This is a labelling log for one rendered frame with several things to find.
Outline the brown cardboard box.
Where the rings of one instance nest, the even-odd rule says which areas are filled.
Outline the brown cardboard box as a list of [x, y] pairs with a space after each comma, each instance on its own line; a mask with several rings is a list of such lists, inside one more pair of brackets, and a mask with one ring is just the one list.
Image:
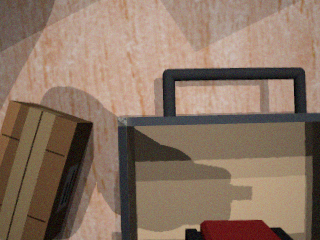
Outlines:
[[10, 100], [0, 132], [0, 239], [62, 229], [93, 122]]

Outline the red block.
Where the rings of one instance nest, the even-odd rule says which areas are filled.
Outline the red block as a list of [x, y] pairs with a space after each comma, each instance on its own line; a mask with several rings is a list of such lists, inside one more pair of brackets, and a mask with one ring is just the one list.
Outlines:
[[281, 240], [263, 220], [214, 220], [200, 224], [203, 240]]

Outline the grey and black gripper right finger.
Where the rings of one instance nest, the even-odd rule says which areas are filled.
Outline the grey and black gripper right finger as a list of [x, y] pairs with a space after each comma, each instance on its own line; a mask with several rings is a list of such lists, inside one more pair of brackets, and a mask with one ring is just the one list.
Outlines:
[[293, 240], [283, 229], [280, 227], [271, 228], [280, 238], [281, 240]]

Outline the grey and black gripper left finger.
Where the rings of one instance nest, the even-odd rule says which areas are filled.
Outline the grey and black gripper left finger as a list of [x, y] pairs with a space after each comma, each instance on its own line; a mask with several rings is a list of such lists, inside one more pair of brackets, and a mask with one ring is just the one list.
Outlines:
[[197, 229], [186, 229], [185, 240], [203, 240], [201, 232]]

